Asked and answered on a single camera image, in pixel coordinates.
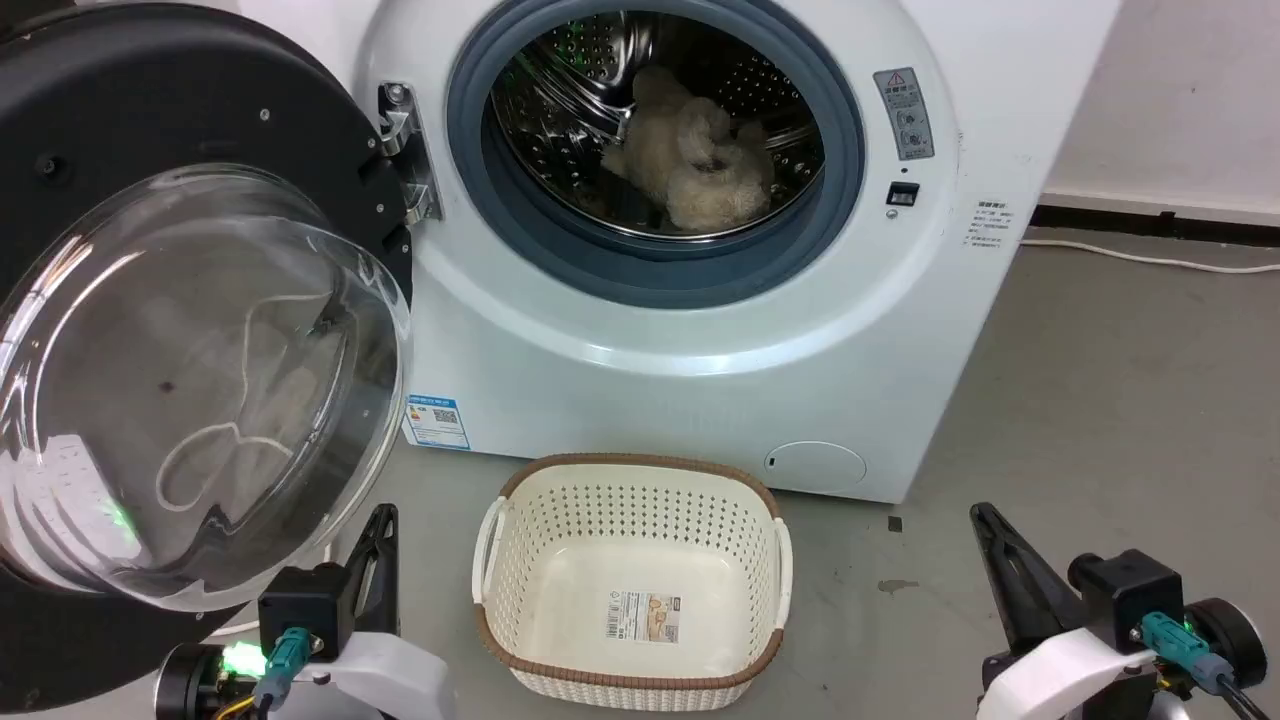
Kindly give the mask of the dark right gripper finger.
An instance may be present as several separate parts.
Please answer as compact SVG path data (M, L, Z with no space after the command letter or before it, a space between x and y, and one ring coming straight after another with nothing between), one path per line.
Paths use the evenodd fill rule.
M1076 592L996 506L974 503L970 520L1010 656L1085 625Z

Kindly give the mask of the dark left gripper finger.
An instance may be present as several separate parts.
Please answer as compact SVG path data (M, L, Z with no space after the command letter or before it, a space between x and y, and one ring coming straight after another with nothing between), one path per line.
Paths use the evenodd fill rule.
M343 615L349 620L352 632L358 632L362 625L361 618L375 591L375 557L360 556L351 559L346 564L347 578L343 588L342 606Z
M362 630L401 633L399 510L379 503L362 530Z

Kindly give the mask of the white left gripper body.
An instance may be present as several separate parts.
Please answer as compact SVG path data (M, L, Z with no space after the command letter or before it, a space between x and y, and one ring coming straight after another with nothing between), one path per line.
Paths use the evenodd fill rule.
M406 639L356 632L332 662L307 665L285 720L457 720L448 665Z

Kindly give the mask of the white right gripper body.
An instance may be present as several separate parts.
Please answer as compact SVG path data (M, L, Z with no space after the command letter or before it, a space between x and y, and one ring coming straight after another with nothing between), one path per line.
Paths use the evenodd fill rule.
M986 691L986 720L1061 720L1111 685L1128 667L1149 664L1140 646L1123 653L1087 628L1055 635L995 678Z

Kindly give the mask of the white front-load washing machine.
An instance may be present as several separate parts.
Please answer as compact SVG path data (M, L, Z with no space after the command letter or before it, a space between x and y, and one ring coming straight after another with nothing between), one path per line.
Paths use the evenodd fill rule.
M445 108L462 45L503 0L230 0L335 72L361 108L417 95L442 218L408 250L407 395L453 398L471 450L662 454L755 471L796 441L867 462L854 498L909 492L1124 0L774 0L836 56L861 113L861 192L792 279L718 307L593 297L477 214ZM873 74L911 67L934 156L900 161ZM918 183L914 208L886 204Z

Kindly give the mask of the metal door hinge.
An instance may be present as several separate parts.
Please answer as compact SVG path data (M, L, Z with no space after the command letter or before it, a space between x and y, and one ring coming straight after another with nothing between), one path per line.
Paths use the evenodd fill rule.
M439 183L412 87L403 82L379 85L378 119L381 155L396 168L404 196L404 224L439 220Z

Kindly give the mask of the black washer door glass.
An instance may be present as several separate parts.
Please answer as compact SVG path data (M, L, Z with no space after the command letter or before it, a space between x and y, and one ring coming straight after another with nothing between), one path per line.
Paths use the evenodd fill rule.
M0 717L150 674L360 506L410 352L397 156L233 10L0 32Z

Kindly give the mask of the blue white energy label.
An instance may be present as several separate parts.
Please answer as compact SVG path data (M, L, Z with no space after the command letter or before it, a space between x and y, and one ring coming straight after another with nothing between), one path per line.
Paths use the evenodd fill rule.
M471 450L460 407L453 398L407 395L402 432L413 446Z

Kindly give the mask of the round white filter cover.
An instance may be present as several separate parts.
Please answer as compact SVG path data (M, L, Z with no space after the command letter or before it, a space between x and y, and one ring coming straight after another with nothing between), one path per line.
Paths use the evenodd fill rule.
M769 451L762 470L774 489L852 498L867 477L867 462L842 445L805 439Z

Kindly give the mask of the cream laundry basket brown rim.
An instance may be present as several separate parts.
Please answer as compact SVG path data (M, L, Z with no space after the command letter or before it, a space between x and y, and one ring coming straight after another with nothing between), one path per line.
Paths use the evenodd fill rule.
M471 571L479 637L522 685L652 712L740 700L780 652L792 589L790 530L755 477L641 454L521 468Z

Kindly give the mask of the black baseboard strip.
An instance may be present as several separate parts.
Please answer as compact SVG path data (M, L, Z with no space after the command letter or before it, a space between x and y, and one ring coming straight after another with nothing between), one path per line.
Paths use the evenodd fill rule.
M1280 227L1193 219L1175 211L1151 215L1041 204L1029 225L1280 249Z

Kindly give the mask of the grey warning sticker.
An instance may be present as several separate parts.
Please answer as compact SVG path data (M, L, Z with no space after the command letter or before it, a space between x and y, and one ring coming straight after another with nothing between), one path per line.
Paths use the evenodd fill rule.
M888 115L900 161L934 156L933 135L924 95L911 67L873 74Z

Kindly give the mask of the perforated steel washer drum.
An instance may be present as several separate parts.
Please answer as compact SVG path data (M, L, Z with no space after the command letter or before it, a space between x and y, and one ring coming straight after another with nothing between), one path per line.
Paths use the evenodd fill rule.
M791 79L746 41L699 20L625 9L580 15L520 49L489 100L506 142L539 190L622 234L710 242L603 167L632 119L632 82L649 65L723 108L733 129L758 123L774 168L768 217L805 196L826 151L812 109Z

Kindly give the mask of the beige plush toy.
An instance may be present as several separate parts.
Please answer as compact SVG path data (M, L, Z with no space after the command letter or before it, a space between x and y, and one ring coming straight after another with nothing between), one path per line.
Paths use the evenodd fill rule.
M659 204L681 231L728 231L771 208L774 164L758 120L732 127L730 114L696 96L666 68L632 82L634 111L602 167Z

